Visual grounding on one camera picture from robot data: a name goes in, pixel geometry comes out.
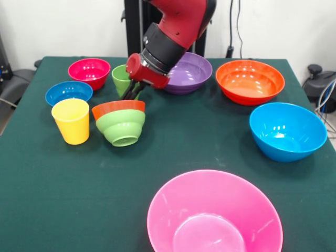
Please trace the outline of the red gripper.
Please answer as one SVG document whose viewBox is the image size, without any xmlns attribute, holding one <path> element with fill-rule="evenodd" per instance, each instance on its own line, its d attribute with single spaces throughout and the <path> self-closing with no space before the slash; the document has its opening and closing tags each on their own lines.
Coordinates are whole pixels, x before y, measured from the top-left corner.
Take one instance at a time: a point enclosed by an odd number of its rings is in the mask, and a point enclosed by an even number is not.
<svg viewBox="0 0 336 252">
<path fill-rule="evenodd" d="M 133 53 L 128 58 L 126 72 L 132 80 L 120 97 L 121 100 L 134 100 L 145 88 L 145 83 L 152 85 L 154 88 L 163 89 L 170 80 L 167 74 L 163 74 L 153 68 L 149 61 L 138 53 Z"/>
</svg>

